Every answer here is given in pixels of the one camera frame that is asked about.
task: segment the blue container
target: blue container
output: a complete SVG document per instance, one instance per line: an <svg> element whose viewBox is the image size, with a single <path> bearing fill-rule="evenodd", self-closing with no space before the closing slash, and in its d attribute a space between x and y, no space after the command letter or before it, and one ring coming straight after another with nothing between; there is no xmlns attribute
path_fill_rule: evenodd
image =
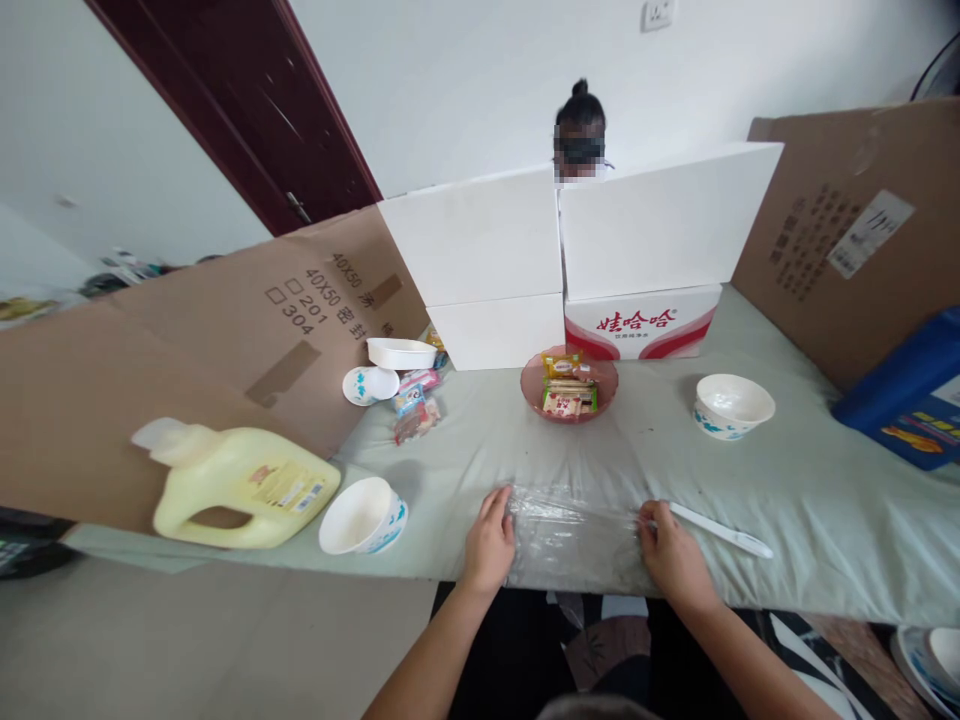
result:
<svg viewBox="0 0 960 720"><path fill-rule="evenodd" d="M923 470L960 458L960 306L897 348L833 416Z"/></svg>

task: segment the tablecloth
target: tablecloth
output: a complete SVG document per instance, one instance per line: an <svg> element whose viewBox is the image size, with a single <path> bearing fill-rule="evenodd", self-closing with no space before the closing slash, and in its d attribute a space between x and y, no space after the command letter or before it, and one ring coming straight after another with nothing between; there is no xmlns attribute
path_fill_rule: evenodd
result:
<svg viewBox="0 0 960 720"><path fill-rule="evenodd" d="M481 499L515 486L517 558L508 585L656 595L633 515L679 502L757 536L763 560L698 529L724 600L918 626L960 626L960 468L925 473L837 423L838 395L814 365L733 288L699 358L619 362L609 411L588 424L545 422L524 404L519 370L449 372L444 419L393 443L393 409L369 409L334 462L344 487L386 478L407 500L397 543L373 556L328 556L323 516L273 550L224 551L81 526L84 552L158 569L210 559L368 576L455 579ZM691 419L697 381L734 373L767 388L768 423L737 442Z"/></svg>

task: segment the yellow plastic jug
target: yellow plastic jug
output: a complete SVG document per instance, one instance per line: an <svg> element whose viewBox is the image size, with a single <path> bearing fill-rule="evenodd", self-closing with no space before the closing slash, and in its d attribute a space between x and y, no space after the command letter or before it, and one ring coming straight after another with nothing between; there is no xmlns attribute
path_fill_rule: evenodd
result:
<svg viewBox="0 0 960 720"><path fill-rule="evenodd" d="M317 516L340 487L340 471L299 445L255 428L217 432L159 418L132 441L172 470L153 515L161 535L224 548L272 548ZM251 515L235 529L191 518L223 506Z"/></svg>

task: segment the wahaha box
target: wahaha box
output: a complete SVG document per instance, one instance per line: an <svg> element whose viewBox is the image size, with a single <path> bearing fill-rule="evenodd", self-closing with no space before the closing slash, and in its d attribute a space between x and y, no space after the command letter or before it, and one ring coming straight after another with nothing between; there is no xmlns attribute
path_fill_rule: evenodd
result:
<svg viewBox="0 0 960 720"><path fill-rule="evenodd" d="M717 284L568 300L567 344L597 360L696 357L722 291Z"/></svg>

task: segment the hand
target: hand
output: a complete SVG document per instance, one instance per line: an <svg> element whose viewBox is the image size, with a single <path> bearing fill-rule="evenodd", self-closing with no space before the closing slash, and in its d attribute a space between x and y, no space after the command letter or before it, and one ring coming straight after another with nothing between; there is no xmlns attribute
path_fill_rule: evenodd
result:
<svg viewBox="0 0 960 720"><path fill-rule="evenodd" d="M650 527L656 521L657 529ZM700 546L663 500L649 500L637 517L643 562L667 602L684 613L710 613L724 607L713 587Z"/></svg>
<svg viewBox="0 0 960 720"><path fill-rule="evenodd" d="M507 485L487 495L467 534L467 554L460 585L491 599L503 585L516 553L513 517L504 513L513 488Z"/></svg>

